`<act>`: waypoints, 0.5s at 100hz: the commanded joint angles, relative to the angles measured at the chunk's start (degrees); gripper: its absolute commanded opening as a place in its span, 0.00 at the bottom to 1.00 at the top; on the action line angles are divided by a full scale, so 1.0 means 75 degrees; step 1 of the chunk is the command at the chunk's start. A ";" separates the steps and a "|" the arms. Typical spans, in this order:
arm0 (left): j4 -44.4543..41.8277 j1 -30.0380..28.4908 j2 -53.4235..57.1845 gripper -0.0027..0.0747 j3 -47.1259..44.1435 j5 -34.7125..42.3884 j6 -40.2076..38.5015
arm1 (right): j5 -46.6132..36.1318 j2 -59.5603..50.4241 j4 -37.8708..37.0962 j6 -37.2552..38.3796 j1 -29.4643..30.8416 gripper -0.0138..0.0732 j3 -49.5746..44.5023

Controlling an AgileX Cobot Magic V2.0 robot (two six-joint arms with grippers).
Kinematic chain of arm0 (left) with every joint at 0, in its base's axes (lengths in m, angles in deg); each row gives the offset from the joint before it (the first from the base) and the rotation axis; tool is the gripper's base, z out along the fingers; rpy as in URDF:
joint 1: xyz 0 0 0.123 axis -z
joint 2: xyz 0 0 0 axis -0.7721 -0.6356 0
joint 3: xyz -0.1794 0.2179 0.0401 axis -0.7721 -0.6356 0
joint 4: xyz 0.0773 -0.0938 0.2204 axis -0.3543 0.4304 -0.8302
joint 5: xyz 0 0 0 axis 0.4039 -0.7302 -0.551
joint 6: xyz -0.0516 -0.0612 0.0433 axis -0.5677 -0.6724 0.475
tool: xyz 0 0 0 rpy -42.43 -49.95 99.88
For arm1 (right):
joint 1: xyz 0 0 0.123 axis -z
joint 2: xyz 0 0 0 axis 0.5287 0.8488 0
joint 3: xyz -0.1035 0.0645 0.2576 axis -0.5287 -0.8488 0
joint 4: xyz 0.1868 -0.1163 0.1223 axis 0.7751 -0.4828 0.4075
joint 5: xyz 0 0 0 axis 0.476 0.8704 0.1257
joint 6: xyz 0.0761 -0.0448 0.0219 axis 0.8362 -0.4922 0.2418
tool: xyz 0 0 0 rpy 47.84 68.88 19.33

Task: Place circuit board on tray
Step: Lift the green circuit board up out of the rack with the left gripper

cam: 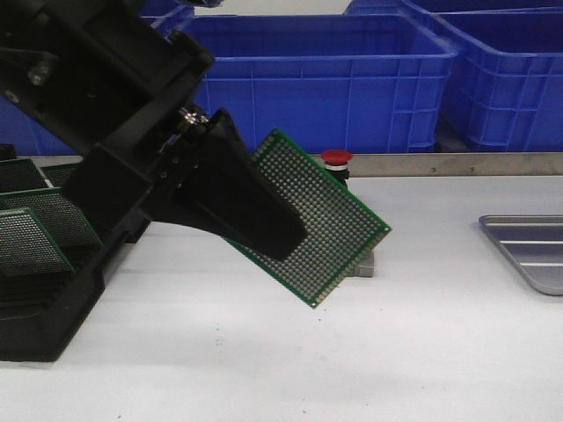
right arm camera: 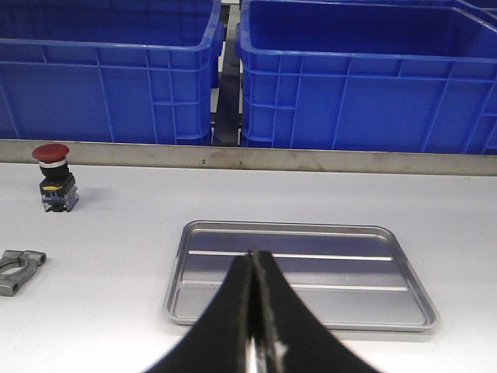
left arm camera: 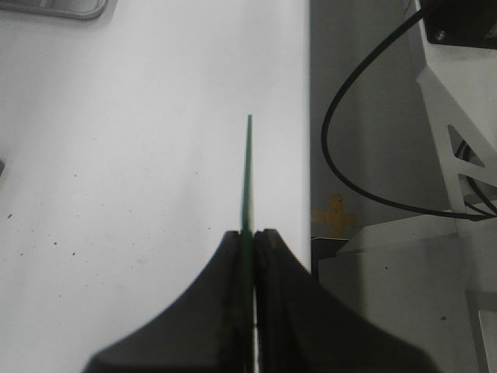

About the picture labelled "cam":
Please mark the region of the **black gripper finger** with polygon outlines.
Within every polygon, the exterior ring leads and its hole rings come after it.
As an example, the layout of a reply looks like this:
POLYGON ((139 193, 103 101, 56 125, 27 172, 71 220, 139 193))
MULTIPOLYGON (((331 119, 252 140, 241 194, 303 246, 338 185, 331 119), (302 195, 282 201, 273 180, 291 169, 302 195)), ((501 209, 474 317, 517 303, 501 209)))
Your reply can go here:
POLYGON ((223 108, 187 129, 166 150, 155 174, 155 222, 201 229, 278 260, 306 236, 300 214, 254 167, 223 108))

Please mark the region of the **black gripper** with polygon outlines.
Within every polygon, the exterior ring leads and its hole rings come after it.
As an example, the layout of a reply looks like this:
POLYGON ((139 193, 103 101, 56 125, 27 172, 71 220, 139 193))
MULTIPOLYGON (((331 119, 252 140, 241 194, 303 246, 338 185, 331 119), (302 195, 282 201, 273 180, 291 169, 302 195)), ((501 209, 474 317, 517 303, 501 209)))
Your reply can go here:
POLYGON ((83 162, 63 194, 113 229, 133 217, 212 231, 174 197, 179 132, 213 56, 191 36, 161 35, 138 1, 4 1, 1 92, 83 162))

